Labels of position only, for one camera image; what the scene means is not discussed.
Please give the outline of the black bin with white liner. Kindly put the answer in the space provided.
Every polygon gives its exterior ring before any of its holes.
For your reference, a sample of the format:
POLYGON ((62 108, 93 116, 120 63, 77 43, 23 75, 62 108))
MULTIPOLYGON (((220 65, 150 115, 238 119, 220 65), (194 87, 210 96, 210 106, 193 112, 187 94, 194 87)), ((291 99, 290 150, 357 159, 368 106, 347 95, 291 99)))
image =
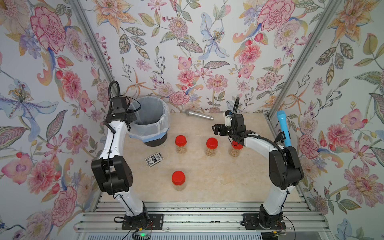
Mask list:
POLYGON ((156 97, 142 97, 131 103, 136 120, 130 123, 130 138, 142 141, 149 147, 162 145, 171 125, 170 109, 166 102, 156 97))

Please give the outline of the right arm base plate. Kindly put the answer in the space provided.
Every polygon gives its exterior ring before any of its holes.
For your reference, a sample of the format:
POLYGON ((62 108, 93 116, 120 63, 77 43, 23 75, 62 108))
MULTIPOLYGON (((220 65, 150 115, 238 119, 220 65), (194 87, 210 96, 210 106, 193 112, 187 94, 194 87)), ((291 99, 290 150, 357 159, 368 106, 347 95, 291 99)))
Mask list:
POLYGON ((243 214, 241 226, 246 230, 285 230, 286 224, 282 214, 269 216, 262 213, 243 214))

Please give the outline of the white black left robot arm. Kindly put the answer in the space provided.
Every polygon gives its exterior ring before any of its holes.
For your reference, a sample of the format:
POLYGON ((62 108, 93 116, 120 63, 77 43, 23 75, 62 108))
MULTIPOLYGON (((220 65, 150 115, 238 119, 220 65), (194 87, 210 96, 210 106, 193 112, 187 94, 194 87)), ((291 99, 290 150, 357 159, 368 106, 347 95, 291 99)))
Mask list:
POLYGON ((118 200, 126 211, 124 221, 140 228, 147 224, 149 214, 145 204, 133 192, 133 172, 124 159, 123 150, 130 123, 135 121, 135 112, 117 107, 112 109, 104 122, 108 134, 99 159, 92 161, 91 168, 103 193, 118 200))

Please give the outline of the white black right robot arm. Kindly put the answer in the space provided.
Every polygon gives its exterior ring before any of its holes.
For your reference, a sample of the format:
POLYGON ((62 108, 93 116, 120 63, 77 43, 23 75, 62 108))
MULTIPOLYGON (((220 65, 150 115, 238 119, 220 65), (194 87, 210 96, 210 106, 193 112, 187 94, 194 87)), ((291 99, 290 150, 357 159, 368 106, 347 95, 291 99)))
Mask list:
POLYGON ((212 126, 215 135, 228 136, 233 146, 246 147, 269 160, 269 178, 272 186, 261 205, 255 221, 263 229, 271 229, 283 220, 283 208, 288 195, 304 178, 297 150, 291 144, 285 112, 278 113, 281 132, 274 141, 246 129, 244 118, 233 111, 224 113, 224 124, 212 126))

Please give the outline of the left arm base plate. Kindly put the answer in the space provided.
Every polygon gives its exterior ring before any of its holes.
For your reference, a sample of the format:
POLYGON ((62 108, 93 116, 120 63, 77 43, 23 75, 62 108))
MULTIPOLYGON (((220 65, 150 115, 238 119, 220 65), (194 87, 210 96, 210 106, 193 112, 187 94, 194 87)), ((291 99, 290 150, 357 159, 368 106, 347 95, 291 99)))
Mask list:
POLYGON ((125 215, 122 223, 122 230, 162 230, 163 223, 163 214, 142 213, 135 217, 125 215))

